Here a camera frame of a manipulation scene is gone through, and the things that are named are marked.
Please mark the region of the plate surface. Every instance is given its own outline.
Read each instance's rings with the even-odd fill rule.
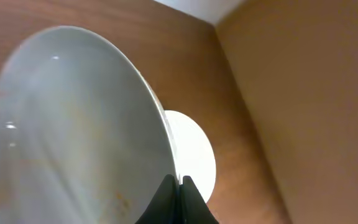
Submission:
[[[212,195],[216,163],[212,145],[198,124],[181,112],[166,110],[165,117],[176,147],[176,171],[179,183],[189,175],[205,203]]]
[[[0,223],[135,223],[175,165],[163,111],[106,39],[54,27],[0,76]]]

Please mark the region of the black object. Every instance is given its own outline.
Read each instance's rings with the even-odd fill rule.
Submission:
[[[168,174],[162,180],[146,211],[136,224],[215,224],[201,194],[190,176],[184,176],[177,187],[175,178]]]

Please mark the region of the wood grain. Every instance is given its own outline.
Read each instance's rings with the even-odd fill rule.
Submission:
[[[214,28],[151,0],[0,0],[0,68],[50,26],[81,26],[116,45],[167,110],[192,117],[214,148],[208,206],[221,223],[289,223]]]

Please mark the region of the wooden surface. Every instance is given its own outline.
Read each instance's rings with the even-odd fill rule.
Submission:
[[[358,224],[358,1],[248,2],[217,33],[293,222]]]
[[[212,26],[151,0],[0,0],[0,68],[24,38],[60,24],[110,40],[165,109],[204,129],[217,166],[208,206],[221,223],[289,223]]]

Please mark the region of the white plate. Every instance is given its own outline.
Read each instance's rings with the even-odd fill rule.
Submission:
[[[0,223],[135,223],[175,175],[163,111],[101,36],[54,27],[0,76]]]
[[[212,145],[201,127],[183,113],[167,110],[165,117],[175,142],[175,167],[179,182],[182,182],[184,176],[190,176],[207,203],[216,180]]]

